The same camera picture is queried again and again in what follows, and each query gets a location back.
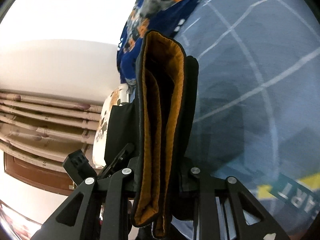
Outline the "blue checked bed sheet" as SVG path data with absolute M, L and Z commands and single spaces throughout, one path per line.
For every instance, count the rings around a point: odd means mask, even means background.
M 176 38 L 200 65 L 187 156 L 301 239 L 319 213 L 319 22 L 304 0 L 202 0 Z

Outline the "white floral pillow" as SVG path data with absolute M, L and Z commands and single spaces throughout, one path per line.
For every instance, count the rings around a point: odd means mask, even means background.
M 115 126 L 112 115 L 129 101 L 130 89 L 126 83 L 120 84 L 104 101 L 92 150 L 93 165 L 97 169 L 102 169 L 112 162 L 113 157 L 109 160 L 111 154 L 105 153 L 107 143 L 110 138 L 112 139 L 110 134 Z

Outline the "black pants with orange lining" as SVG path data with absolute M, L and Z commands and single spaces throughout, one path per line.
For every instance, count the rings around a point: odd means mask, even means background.
M 133 225 L 151 226 L 156 239 L 168 236 L 173 195 L 188 147 L 196 106 L 199 63 L 182 45 L 148 31 L 136 59 L 136 91 L 131 103 L 112 115 L 114 128 L 106 154 L 127 145 L 138 158 Z

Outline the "beige patterned curtain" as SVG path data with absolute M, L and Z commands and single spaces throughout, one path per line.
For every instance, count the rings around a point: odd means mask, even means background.
M 67 155 L 82 150 L 93 165 L 101 111 L 90 103 L 1 92 L 1 151 L 62 172 Z

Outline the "navy dog print blanket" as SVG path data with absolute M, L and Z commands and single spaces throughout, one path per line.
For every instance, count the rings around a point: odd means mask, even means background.
M 201 0 L 136 0 L 124 25 L 117 51 L 120 82 L 136 84 L 136 58 L 149 30 L 173 38 Z

